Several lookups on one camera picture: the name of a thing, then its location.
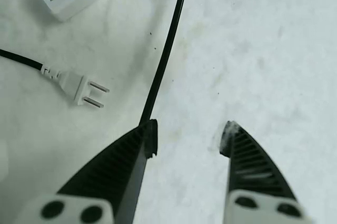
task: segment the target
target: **cable strain relief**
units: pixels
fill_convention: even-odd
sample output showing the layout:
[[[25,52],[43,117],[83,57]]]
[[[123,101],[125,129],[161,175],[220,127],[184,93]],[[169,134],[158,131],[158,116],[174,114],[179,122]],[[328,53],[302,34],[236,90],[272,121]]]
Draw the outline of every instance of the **cable strain relief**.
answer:
[[[50,68],[48,65],[43,64],[41,68],[41,74],[46,78],[52,79],[55,82],[58,82],[61,71]]]

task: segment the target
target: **black cable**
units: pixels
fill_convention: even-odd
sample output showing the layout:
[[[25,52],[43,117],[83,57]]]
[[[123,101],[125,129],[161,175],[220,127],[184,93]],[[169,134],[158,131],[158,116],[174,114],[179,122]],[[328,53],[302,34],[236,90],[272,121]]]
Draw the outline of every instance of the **black cable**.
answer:
[[[159,65],[158,65],[158,68],[157,68],[157,71],[156,71],[156,75],[154,76],[150,91],[149,91],[147,99],[146,99],[146,103],[145,103],[145,107],[144,107],[144,110],[143,110],[143,113],[142,113],[140,124],[148,121],[151,117],[154,102],[156,100],[158,90],[159,90],[160,84],[161,84],[163,76],[164,76],[164,72],[165,72],[165,69],[166,69],[166,66],[167,66],[167,62],[169,61],[170,52],[171,52],[171,49],[172,49],[175,33],[177,31],[177,28],[178,28],[179,18],[180,18],[180,14],[181,14],[181,11],[182,11],[182,8],[183,8],[183,4],[184,4],[184,0],[177,0],[175,10],[174,10],[174,14],[173,14],[173,18],[172,18],[172,22],[171,22],[171,26],[170,26],[170,30],[168,31],[168,35],[167,35],[167,38],[166,38],[164,50],[163,50],[163,53],[162,53],[162,57],[160,59],[160,62],[159,62]]]
[[[26,57],[23,57],[21,55],[13,54],[11,52],[8,52],[8,51],[2,50],[2,49],[0,49],[0,56],[5,57],[5,58],[10,59],[10,60],[13,60],[13,61],[16,61],[16,62],[20,62],[22,64],[25,64],[25,65],[29,66],[29,67],[33,67],[37,70],[41,70],[41,68],[42,68],[42,63],[40,63],[40,62],[33,61],[33,60],[28,59]]]

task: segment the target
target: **black power cord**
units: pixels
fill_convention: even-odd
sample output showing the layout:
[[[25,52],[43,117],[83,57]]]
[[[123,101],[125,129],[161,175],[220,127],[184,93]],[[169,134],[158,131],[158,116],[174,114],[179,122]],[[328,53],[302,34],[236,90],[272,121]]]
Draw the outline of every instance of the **black power cord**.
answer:
[[[179,23],[180,14],[181,14],[181,11],[182,11],[182,8],[183,8],[183,4],[184,4],[184,0],[177,0],[175,10],[174,10],[174,14],[173,14],[172,21],[171,21],[170,30],[168,31],[168,35],[167,35],[167,38],[166,38],[164,50],[163,50],[163,53],[162,53],[162,57],[160,59],[156,74],[154,76],[154,79],[153,79],[153,82],[152,82],[152,85],[151,85],[151,88],[150,88],[150,91],[148,93],[146,103],[145,103],[145,107],[144,107],[139,125],[148,121],[151,117],[154,102],[156,101],[158,90],[159,90],[160,84],[162,83],[162,79],[163,79],[164,72],[165,72],[165,69],[166,69],[166,66],[167,66],[167,62],[169,61],[169,57],[170,57],[175,33],[177,31],[177,28],[178,28],[178,23]]]
[[[22,64],[25,64],[29,67],[33,67],[37,70],[41,70],[42,68],[42,63],[28,59],[26,57],[23,57],[21,55],[18,54],[14,54],[5,50],[0,49],[0,56],[5,57],[7,59],[13,60],[15,62],[20,62]]]

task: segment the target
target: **plug prong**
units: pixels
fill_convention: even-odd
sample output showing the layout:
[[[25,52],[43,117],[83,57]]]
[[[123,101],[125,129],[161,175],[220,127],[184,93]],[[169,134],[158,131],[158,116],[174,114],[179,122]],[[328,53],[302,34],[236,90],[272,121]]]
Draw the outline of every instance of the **plug prong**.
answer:
[[[98,83],[94,83],[94,82],[89,82],[89,85],[96,88],[96,89],[99,89],[100,91],[103,91],[103,92],[110,92],[110,90],[104,86],[101,86],[99,85]]]
[[[85,101],[85,102],[87,102],[87,103],[89,103],[89,104],[92,104],[92,105],[94,105],[94,106],[96,106],[96,107],[98,107],[98,108],[103,108],[103,107],[104,107],[103,104],[101,104],[101,103],[99,103],[99,102],[97,102],[97,101],[95,101],[95,100],[93,100],[93,99],[91,99],[91,98],[88,98],[87,96],[85,96],[85,97],[83,98],[83,101]]]

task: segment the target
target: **white table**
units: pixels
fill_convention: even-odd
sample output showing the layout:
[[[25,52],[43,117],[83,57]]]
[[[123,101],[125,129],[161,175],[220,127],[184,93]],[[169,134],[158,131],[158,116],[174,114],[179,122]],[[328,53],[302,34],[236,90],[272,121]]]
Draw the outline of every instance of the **white table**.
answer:
[[[0,0],[0,48],[111,89],[104,109],[74,106],[38,72],[0,58],[9,159],[1,223],[137,126],[175,2],[99,0],[59,23],[37,0]],[[257,139],[317,223],[333,223],[336,37],[336,0],[185,0],[152,114],[158,156],[147,164],[134,223],[222,223],[228,160],[218,146],[227,120]]]

